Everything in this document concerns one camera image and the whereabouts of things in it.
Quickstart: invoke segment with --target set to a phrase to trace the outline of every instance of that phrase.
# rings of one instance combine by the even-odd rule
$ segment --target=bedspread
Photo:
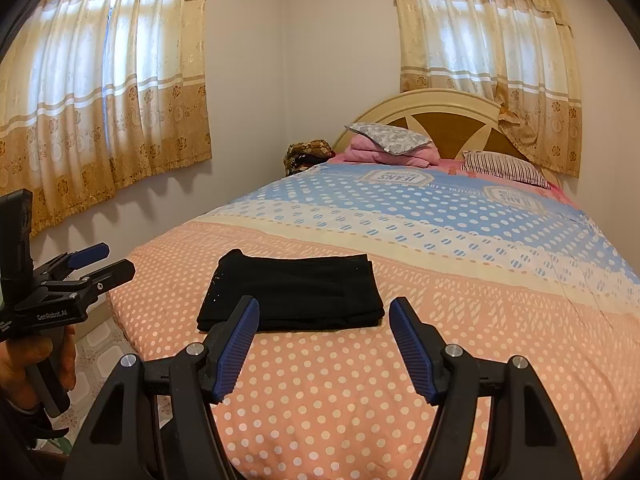
[[[472,355],[526,356],[585,480],[604,478],[640,426],[640,280],[552,190],[375,164],[322,164],[269,184],[132,252],[136,277],[110,300],[145,359],[204,339],[195,318],[233,248],[367,253],[385,308],[406,296]],[[478,401],[463,478],[479,475],[489,406]],[[249,476],[408,479],[434,408],[415,393],[385,317],[360,330],[256,335],[214,415]]]

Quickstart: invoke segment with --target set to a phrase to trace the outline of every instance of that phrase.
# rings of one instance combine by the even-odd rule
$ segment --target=striped pillow
[[[462,165],[463,171],[499,176],[500,178],[551,189],[542,173],[526,160],[495,152],[464,152],[463,155],[465,155],[465,163]]]

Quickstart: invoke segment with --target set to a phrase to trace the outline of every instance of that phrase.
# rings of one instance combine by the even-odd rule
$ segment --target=blue gripper pad
[[[415,391],[431,404],[436,396],[433,365],[398,299],[391,302],[389,323]]]
[[[254,299],[249,302],[240,321],[236,325],[225,349],[218,361],[216,383],[213,385],[213,397],[220,402],[236,387],[238,375],[246,359],[246,354],[254,340],[255,331],[260,321],[260,307]]]
[[[69,261],[66,266],[69,267],[69,269],[78,270],[86,267],[87,265],[99,262],[107,256],[109,256],[109,246],[105,243],[95,244],[94,246],[87,247],[82,251],[73,253],[69,257]]]

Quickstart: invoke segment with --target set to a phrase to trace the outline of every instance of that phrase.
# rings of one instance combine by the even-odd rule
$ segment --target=gray patterned pillow
[[[420,146],[426,146],[431,137],[412,132],[399,126],[387,126],[377,123],[354,123],[346,126],[348,130],[357,134],[363,134],[391,155],[403,155]]]

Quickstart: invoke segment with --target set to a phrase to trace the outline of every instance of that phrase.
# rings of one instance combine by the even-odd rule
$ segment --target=bed headboard
[[[498,129],[500,105],[457,90],[425,88],[381,102],[355,123],[401,126],[433,139],[442,158],[463,160],[466,150],[487,150],[525,158]],[[334,151],[347,149],[355,134],[344,131]]]

